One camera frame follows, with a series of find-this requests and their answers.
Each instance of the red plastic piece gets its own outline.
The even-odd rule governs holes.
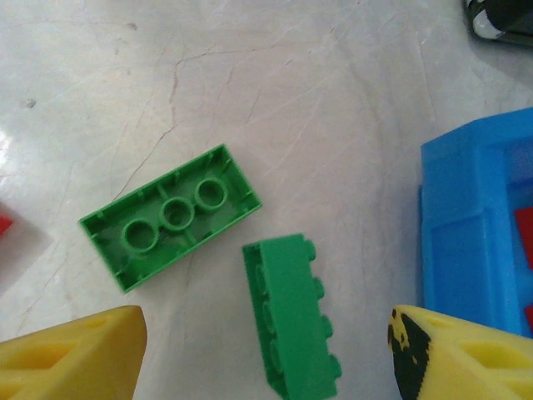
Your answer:
[[[516,210],[515,218],[527,262],[530,264],[530,269],[533,269],[533,207]]]
[[[9,227],[13,224],[13,221],[6,217],[5,215],[0,214],[0,235],[7,231]]]
[[[533,332],[533,304],[526,307],[526,318],[527,322],[530,324],[531,331]]]

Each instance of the lego stud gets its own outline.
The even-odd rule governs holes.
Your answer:
[[[324,326],[326,338],[333,336],[333,325],[331,324],[330,318],[328,318],[326,315],[322,315],[322,325]]]
[[[324,289],[324,284],[318,277],[313,278],[313,283],[315,284],[315,293],[317,298],[323,298],[326,294],[326,289]]]
[[[335,377],[335,379],[340,378],[342,376],[341,363],[333,354],[330,354],[330,364],[331,364],[331,372],[333,373],[333,376]]]
[[[274,326],[274,318],[272,317],[272,311],[270,309],[270,303],[263,303],[263,319],[265,320],[266,329],[268,332],[274,334],[276,332],[276,327]]]
[[[307,246],[307,256],[309,257],[309,261],[313,261],[316,258],[316,248],[313,242],[309,239],[306,240],[306,246]]]
[[[171,197],[159,210],[159,220],[164,228],[171,232],[181,232],[191,225],[194,219],[194,207],[184,197]]]
[[[133,219],[122,230],[122,245],[130,252],[149,252],[156,246],[158,240],[159,231],[146,219]]]
[[[256,265],[256,282],[261,295],[267,294],[267,280],[265,279],[265,272],[261,264]]]
[[[201,210],[207,213],[214,213],[224,205],[226,200],[226,185],[214,177],[201,180],[194,190],[194,201]]]
[[[282,373],[283,366],[281,365],[280,351],[277,347],[277,340],[272,340],[270,342],[270,355],[271,355],[272,364],[274,365],[274,368],[279,373]]]

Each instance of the toy brick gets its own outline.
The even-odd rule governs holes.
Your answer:
[[[413,306],[388,328],[404,400],[533,398],[533,340]]]
[[[525,212],[520,234],[515,210],[533,207],[532,120],[483,118],[421,148],[425,307],[529,338],[533,224]]]
[[[146,345],[138,306],[0,343],[0,398],[131,400]]]
[[[533,269],[533,207],[515,210],[516,225],[530,269]]]
[[[125,292],[261,207],[224,145],[80,223]]]
[[[529,323],[530,328],[531,328],[531,333],[533,333],[533,304],[526,307],[525,311],[526,311],[527,323]]]
[[[242,252],[269,385],[285,400],[335,396],[341,365],[326,344],[333,327],[318,307],[325,292],[311,275],[313,243],[297,234]]]
[[[0,214],[0,235],[6,232],[7,229],[12,226],[12,224],[13,221],[10,218]]]

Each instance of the black object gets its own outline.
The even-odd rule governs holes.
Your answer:
[[[533,46],[533,0],[465,0],[477,36]]]

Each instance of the blue toy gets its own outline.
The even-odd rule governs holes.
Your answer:
[[[533,338],[533,270],[514,217],[533,206],[533,108],[471,122],[421,152],[426,307]]]

